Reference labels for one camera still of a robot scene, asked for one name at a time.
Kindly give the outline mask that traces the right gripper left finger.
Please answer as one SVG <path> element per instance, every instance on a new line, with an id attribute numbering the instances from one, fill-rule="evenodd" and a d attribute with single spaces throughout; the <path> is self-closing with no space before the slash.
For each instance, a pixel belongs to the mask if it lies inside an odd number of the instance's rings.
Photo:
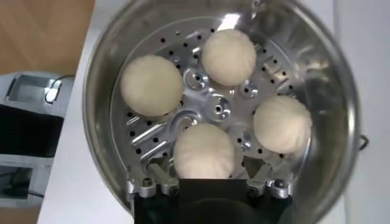
<path id="1" fill-rule="evenodd" d="M 179 193 L 178 179 L 170 176 L 157 163 L 150 163 L 145 168 L 139 165 L 129 166 L 126 184 L 126 192 L 130 197 L 154 197 L 158 186 L 163 195 L 176 196 Z"/>

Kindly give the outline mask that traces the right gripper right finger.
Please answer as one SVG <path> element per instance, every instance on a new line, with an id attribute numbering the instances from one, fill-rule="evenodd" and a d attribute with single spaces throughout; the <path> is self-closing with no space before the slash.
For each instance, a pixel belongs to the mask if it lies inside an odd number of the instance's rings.
<path id="1" fill-rule="evenodd" d="M 293 194 L 293 176 L 289 169 L 274 170 L 271 166 L 244 167 L 248 179 L 247 193 L 252 198 L 257 198 L 269 191 L 273 198 L 288 198 Z"/>

